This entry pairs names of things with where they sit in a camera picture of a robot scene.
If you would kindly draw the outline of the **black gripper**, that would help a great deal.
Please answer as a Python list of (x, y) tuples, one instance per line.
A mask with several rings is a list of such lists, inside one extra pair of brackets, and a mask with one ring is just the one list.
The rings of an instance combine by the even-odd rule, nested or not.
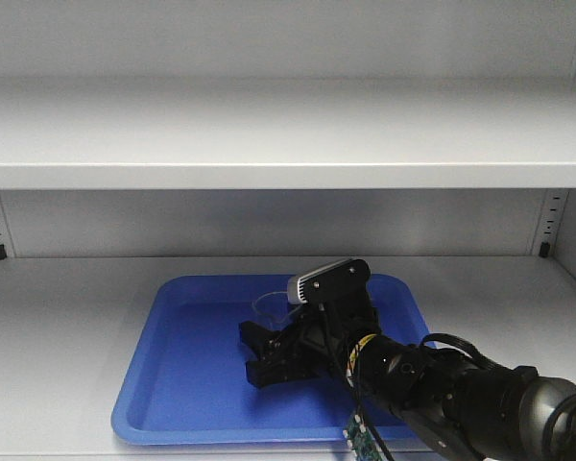
[(256, 388), (317, 377), (329, 367), (342, 378), (355, 376), (358, 352), (379, 333), (378, 316), (366, 288), (334, 301), (300, 304), (291, 323), (271, 330), (252, 322), (239, 324), (241, 342), (268, 361), (249, 360), (247, 381)]

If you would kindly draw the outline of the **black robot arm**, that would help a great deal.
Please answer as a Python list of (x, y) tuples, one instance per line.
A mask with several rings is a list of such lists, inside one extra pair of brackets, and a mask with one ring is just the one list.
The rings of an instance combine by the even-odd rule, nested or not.
[(311, 298), (281, 330), (239, 327), (255, 387), (327, 368), (362, 425), (372, 400), (448, 460), (576, 460), (576, 385), (531, 366), (507, 368), (460, 337), (432, 333), (403, 345), (385, 336), (369, 293)]

